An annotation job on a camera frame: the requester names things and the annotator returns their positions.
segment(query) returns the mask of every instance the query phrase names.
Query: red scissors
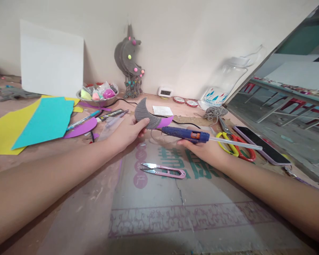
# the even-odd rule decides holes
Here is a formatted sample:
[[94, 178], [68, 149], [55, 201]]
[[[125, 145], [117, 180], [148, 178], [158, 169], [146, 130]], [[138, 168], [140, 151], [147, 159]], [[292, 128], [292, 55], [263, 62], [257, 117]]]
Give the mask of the red scissors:
[[[223, 130], [223, 132], [220, 132], [217, 134], [216, 137], [220, 137], [221, 135], [223, 136], [223, 138], [229, 140], [227, 134], [231, 135], [231, 137], [233, 138], [234, 141], [236, 142], [242, 142], [242, 143], [246, 143], [242, 138], [234, 135], [230, 130], [229, 128], [227, 127], [227, 125], [223, 122], [223, 120], [220, 118], [220, 123], [221, 123], [221, 128]], [[232, 148], [233, 150], [233, 153], [231, 153], [229, 150], [227, 150], [225, 147], [222, 146], [222, 144], [220, 142], [218, 142], [219, 145], [221, 146], [221, 148], [229, 153], [229, 154], [232, 154], [236, 157], [239, 157], [241, 159], [244, 159], [248, 162], [254, 162], [256, 160], [256, 154], [255, 154], [255, 151], [253, 149], [247, 149], [249, 151], [249, 154], [250, 154], [250, 157], [247, 158], [246, 156], [244, 156], [240, 150], [240, 148], [237, 146], [237, 145], [230, 145], [230, 148]]]

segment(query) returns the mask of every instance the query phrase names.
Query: teal foam sheet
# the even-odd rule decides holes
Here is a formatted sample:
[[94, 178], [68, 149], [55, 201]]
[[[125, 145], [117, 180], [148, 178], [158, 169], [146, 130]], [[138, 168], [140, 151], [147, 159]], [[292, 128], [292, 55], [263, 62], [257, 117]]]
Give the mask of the teal foam sheet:
[[70, 122], [73, 104], [74, 101], [67, 101], [64, 97], [42, 98], [12, 149], [63, 137]]

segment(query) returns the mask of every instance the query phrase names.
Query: digital clock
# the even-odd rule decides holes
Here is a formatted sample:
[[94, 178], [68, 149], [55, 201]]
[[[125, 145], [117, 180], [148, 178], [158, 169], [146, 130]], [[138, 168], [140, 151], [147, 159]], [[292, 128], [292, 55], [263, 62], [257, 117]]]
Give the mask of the digital clock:
[[158, 95], [163, 97], [172, 97], [174, 90], [168, 88], [168, 87], [159, 87], [158, 89]]

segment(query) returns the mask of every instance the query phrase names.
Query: pen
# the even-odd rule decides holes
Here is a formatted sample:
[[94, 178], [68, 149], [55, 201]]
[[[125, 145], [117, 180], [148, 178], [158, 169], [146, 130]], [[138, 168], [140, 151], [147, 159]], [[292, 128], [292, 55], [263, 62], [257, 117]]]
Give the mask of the pen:
[[84, 121], [96, 116], [98, 113], [100, 113], [100, 110], [98, 111], [95, 111], [94, 113], [90, 114], [89, 116], [85, 117], [84, 119], [80, 120], [80, 121], [77, 121], [76, 123], [72, 124], [72, 125], [69, 125], [66, 129], [66, 131], [69, 131], [73, 128], [75, 128], [76, 126], [79, 126], [80, 124], [82, 124]]
[[118, 117], [114, 118], [112, 121], [110, 121], [109, 123], [107, 123], [105, 125], [106, 128], [110, 128], [113, 124], [116, 123], [116, 121], [118, 120], [118, 118], [123, 117], [125, 114], [127, 114], [129, 112], [129, 110], [126, 110], [124, 112], [122, 112]]

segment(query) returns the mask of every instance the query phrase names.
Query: wooden table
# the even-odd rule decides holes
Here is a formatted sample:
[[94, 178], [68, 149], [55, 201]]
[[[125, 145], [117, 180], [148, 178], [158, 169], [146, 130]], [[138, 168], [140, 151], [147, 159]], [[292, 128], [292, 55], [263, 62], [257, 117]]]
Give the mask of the wooden table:
[[[5, 83], [4, 81], [0, 80], [0, 86], [3, 86]], [[177, 104], [175, 103], [172, 98], [169, 98], [167, 100], [163, 100], [160, 97], [156, 95], [146, 95], [142, 94], [139, 98], [134, 100], [128, 100], [130, 102], [139, 102], [142, 98], [147, 97], [147, 104], [148, 104], [148, 110], [150, 112], [153, 112], [152, 109], [150, 109], [150, 105], [162, 105], [162, 106], [168, 106], [171, 108], [172, 112], [175, 115], [175, 120], [178, 122], [192, 122], [200, 126], [208, 126], [212, 122], [207, 121], [205, 119], [202, 119], [198, 117], [195, 114], [203, 115], [204, 111], [197, 107], [197, 108], [191, 108], [185, 104]], [[30, 105], [33, 103], [35, 99], [30, 100], [17, 100], [17, 101], [6, 101], [0, 103], [0, 117], [4, 114], [14, 111], [23, 107], [26, 107], [27, 105]], [[123, 101], [118, 101], [115, 105], [110, 107], [111, 109], [130, 109], [130, 111], [134, 111], [135, 107], [133, 105], [130, 105]], [[95, 109], [88, 108], [88, 112], [92, 113]], [[73, 120], [79, 120], [83, 118], [85, 113], [78, 113], [73, 117]], [[239, 119], [237, 119], [233, 114], [228, 113], [224, 119], [228, 124], [233, 123], [235, 125], [242, 125], [245, 126]], [[104, 127], [104, 123], [100, 123], [96, 129], [94, 130], [95, 133], [100, 133]], [[218, 125], [213, 126], [215, 131], [219, 131], [220, 127]], [[88, 139], [86, 136], [79, 136], [71, 139], [57, 139], [49, 142], [45, 142], [42, 144], [37, 144], [33, 146], [28, 146], [20, 155], [0, 155], [0, 171], [4, 171], [8, 168], [11, 168], [13, 166], [17, 166], [23, 162], [32, 161], [38, 158], [43, 158], [51, 155], [56, 155], [59, 153], [63, 153], [65, 151], [78, 148], [80, 146], [86, 145], [90, 142], [90, 139]], [[83, 193], [90, 193], [94, 192], [90, 190], [90, 187], [88, 187], [86, 184], [89, 183], [91, 180], [99, 180], [104, 186], [104, 190], [100, 193], [100, 203], [104, 206], [104, 214], [99, 215], [99, 218], [95, 218], [92, 220], [99, 220], [103, 222], [106, 229], [108, 229], [109, 225], [109, 217], [111, 212], [111, 205], [112, 205], [112, 199], [114, 194], [114, 189], [116, 187], [117, 181], [118, 181], [118, 171], [116, 171], [116, 168], [118, 168], [118, 164], [116, 164], [117, 160], [120, 159], [123, 155], [117, 155], [115, 158], [111, 159], [105, 166], [103, 166], [101, 169], [97, 170], [97, 172], [89, 177], [87, 180], [82, 182], [77, 187], [73, 188], [70, 192], [65, 194], [59, 201], [57, 201], [55, 204], [53, 204], [50, 208], [48, 208], [43, 214], [38, 216], [36, 219], [34, 219], [31, 223], [29, 223], [26, 227], [21, 229], [18, 233], [16, 233], [14, 236], [12, 236], [10, 239], [8, 239], [6, 242], [4, 242], [0, 246], [0, 254], [25, 254], [25, 255], [35, 255], [38, 254], [38, 249], [41, 247], [49, 229], [51, 228], [57, 214], [63, 209], [62, 205], [64, 201], [71, 200], [74, 197], [74, 194], [78, 191], [82, 191]], [[271, 170], [278, 172], [280, 174], [283, 174], [283, 171], [278, 166], [272, 166], [266, 162], [265, 159], [261, 157], [260, 154], [257, 154], [257, 157], [260, 160], [260, 165]], [[298, 177], [304, 179], [305, 181], [311, 183], [312, 185], [319, 188], [319, 186], [312, 181], [310, 178], [308, 178], [302, 171], [300, 171], [296, 166], [293, 166], [293, 173], [295, 173]], [[81, 207], [78, 207], [76, 210], [81, 210], [83, 206], [87, 206], [85, 202], [83, 202], [83, 205]], [[107, 232], [101, 233], [102, 240], [104, 238], [107, 238]], [[70, 240], [64, 240], [61, 242], [60, 245], [71, 245], [69, 243]], [[54, 246], [55, 253], [59, 252], [61, 247]], [[315, 254], [314, 250], [310, 248], [307, 245], [304, 245], [303, 249], [289, 249], [289, 250], [272, 250], [272, 251], [250, 251], [252, 254]]]

